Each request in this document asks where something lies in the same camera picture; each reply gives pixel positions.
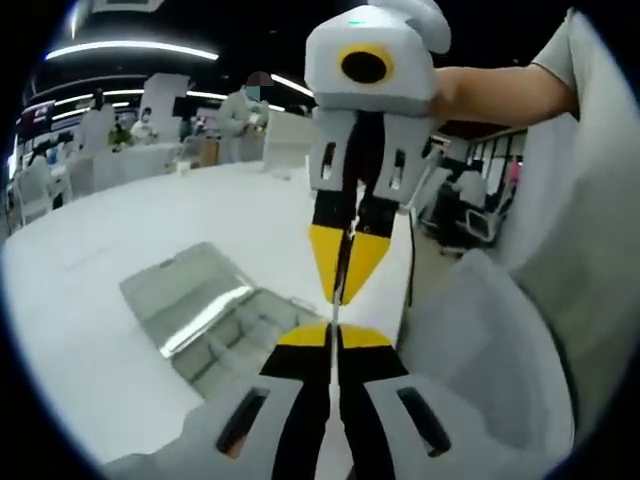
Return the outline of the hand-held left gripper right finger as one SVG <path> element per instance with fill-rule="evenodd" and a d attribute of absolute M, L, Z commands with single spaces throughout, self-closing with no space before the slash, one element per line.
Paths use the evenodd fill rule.
<path fill-rule="evenodd" d="M 372 328 L 337 329 L 340 418 L 354 479 L 496 479 L 505 449 L 478 411 L 411 374 Z"/>

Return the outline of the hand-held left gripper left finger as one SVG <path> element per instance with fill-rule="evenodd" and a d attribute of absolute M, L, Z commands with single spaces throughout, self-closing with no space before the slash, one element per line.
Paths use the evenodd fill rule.
<path fill-rule="evenodd" d="M 330 411 L 329 326 L 297 327 L 260 372 L 192 410 L 150 454 L 105 464 L 108 479 L 312 479 Z"/>

